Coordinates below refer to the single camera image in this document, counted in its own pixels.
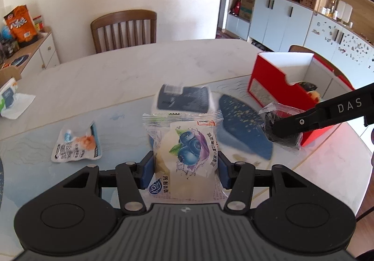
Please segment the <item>blueberry bread packet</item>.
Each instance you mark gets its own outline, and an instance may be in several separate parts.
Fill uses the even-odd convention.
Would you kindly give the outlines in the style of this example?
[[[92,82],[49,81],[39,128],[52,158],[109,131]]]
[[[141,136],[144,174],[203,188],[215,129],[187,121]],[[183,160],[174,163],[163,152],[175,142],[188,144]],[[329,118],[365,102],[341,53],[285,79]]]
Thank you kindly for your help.
[[[220,185],[217,126],[220,111],[202,115],[143,115],[153,139],[155,172],[148,195],[162,203],[210,203],[227,195]]]

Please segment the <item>black snack packet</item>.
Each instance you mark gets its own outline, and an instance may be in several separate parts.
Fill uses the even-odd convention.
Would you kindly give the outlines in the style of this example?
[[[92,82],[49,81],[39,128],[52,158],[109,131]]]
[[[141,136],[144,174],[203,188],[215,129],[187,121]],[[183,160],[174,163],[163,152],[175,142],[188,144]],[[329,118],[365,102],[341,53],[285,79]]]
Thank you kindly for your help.
[[[299,82],[298,84],[301,88],[303,88],[303,90],[305,90],[308,93],[311,91],[316,91],[318,88],[315,84],[312,84],[310,82],[304,81],[304,82]]]

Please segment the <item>white squid snack pouch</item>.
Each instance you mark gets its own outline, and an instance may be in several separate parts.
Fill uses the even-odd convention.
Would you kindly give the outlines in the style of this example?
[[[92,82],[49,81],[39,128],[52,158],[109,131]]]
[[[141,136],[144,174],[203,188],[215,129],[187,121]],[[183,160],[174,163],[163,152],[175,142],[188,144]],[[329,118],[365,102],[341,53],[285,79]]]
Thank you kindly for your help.
[[[98,160],[102,149],[95,122],[86,129],[65,125],[54,145],[51,161],[55,163]]]

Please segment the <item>wooden chair at far side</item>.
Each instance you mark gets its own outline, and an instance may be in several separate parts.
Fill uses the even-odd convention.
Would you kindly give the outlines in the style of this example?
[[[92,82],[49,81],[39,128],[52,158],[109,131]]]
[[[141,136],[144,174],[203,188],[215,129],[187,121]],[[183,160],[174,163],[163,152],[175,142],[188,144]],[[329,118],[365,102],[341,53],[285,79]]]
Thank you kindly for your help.
[[[97,53],[157,41],[157,13],[151,10],[124,10],[98,17],[91,22]]]

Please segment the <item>blue white tissue pack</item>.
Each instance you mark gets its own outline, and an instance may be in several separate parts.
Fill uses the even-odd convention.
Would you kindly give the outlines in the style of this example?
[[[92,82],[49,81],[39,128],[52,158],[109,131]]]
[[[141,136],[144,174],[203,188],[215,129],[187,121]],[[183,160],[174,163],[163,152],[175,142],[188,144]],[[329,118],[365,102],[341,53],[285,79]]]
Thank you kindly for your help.
[[[154,115],[208,115],[217,111],[209,87],[163,84],[153,98]]]

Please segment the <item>black item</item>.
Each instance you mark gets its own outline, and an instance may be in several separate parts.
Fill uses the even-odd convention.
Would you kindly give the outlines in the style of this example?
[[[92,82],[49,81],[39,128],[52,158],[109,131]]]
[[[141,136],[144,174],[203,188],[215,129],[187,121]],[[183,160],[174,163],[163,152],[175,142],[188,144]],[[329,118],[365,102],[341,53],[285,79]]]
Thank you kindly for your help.
[[[261,129],[266,138],[287,148],[300,150],[303,134],[292,128],[287,118],[304,113],[304,110],[272,102],[259,111],[263,119]]]

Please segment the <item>white sideboard cabinet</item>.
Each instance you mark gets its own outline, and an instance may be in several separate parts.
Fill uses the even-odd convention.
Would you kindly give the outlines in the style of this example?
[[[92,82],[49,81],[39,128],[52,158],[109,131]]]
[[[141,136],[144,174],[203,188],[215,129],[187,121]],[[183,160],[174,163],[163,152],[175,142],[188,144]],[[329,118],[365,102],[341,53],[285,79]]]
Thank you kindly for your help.
[[[35,75],[60,64],[51,27],[38,33],[37,42],[20,48],[1,63],[1,68],[16,67],[21,77]]]

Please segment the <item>red cardboard box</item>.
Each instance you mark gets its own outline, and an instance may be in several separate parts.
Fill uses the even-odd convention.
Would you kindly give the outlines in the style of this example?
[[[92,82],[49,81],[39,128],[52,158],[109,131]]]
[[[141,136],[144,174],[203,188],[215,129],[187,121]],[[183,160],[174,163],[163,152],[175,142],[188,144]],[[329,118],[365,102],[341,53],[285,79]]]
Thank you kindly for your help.
[[[248,93],[260,104],[277,102],[300,110],[310,110],[318,103],[299,86],[299,82],[315,84],[321,101],[354,90],[335,67],[314,53],[262,52],[257,55],[248,84]],[[303,134],[301,147],[325,133],[329,127]]]

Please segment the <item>yellow duck toy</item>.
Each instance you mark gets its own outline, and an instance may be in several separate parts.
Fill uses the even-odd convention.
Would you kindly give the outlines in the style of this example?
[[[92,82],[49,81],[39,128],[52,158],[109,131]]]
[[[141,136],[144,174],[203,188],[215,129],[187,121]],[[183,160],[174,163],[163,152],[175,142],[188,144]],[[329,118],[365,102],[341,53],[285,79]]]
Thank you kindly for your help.
[[[321,96],[318,91],[309,91],[309,96],[313,99],[314,102],[319,103],[321,101]]]

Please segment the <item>orange snack bag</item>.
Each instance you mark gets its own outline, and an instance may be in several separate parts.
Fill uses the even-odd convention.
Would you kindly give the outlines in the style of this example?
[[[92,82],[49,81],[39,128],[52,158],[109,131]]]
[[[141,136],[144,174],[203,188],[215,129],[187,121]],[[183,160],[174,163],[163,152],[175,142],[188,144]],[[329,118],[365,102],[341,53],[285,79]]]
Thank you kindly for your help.
[[[26,5],[17,6],[4,16],[6,25],[19,47],[26,47],[38,40],[37,30]]]

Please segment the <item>white wall cabinet unit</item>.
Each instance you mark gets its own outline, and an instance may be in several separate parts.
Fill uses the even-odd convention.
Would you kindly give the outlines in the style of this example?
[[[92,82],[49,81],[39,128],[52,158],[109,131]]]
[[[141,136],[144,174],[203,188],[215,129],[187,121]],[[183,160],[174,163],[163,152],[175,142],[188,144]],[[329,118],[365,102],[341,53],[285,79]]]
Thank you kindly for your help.
[[[305,47],[356,88],[373,82],[373,0],[221,0],[218,26],[266,51]]]

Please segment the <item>wooden chair beside box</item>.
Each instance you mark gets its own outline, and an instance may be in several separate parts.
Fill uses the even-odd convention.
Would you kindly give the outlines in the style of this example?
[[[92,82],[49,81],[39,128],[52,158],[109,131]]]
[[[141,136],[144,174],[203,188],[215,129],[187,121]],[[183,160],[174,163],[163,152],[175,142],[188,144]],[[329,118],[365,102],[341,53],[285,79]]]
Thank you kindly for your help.
[[[299,45],[291,45],[288,51],[296,52],[296,53],[314,53],[312,50],[307,49],[306,47],[303,47],[303,46],[299,46]]]

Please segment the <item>tissue pack with sheet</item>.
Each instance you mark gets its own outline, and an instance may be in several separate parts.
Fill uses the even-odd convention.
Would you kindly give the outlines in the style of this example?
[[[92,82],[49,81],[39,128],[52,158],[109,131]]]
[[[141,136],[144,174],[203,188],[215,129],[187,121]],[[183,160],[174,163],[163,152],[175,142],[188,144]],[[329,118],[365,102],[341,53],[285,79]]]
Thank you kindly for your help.
[[[1,116],[16,120],[32,104],[34,95],[17,93],[18,84],[14,77],[1,87]]]

